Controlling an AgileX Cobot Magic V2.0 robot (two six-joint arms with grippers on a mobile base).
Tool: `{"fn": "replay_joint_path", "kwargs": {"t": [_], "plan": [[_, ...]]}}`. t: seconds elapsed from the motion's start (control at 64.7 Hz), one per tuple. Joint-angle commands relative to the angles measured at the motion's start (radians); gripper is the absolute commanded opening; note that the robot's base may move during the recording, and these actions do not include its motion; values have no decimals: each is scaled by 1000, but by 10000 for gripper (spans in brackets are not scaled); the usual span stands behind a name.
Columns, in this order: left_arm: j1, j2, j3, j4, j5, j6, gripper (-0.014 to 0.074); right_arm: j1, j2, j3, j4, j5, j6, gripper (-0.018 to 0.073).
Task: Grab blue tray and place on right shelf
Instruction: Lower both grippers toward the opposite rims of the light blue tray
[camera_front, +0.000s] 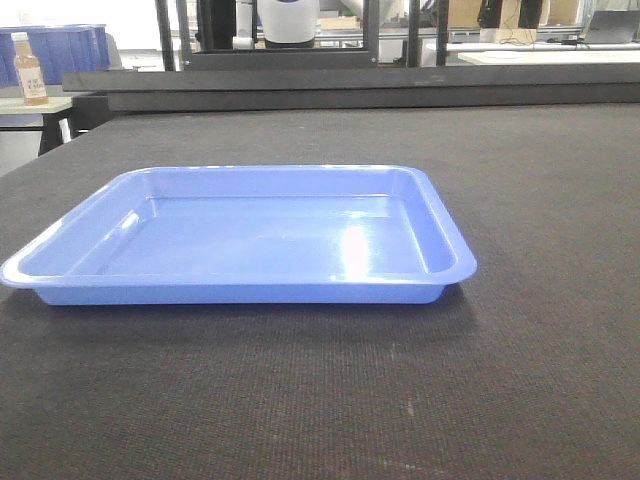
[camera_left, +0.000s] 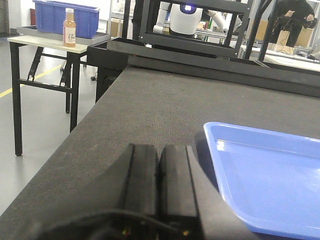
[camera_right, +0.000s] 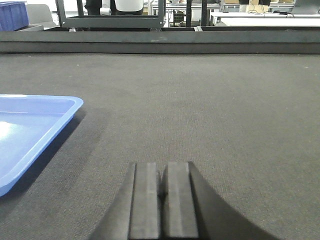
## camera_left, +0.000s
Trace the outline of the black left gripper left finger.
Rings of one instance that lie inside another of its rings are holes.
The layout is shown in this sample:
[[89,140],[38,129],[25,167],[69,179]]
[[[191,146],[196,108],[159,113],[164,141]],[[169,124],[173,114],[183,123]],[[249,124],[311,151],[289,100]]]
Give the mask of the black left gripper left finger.
[[99,177],[102,205],[156,217],[158,155],[152,145],[129,144]]

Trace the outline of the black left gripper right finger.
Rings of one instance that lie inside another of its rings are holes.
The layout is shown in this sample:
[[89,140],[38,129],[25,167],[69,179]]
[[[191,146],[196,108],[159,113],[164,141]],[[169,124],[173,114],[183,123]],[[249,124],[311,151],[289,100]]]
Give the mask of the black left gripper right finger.
[[247,228],[203,172],[191,146],[167,145],[159,160],[161,236],[245,237]]

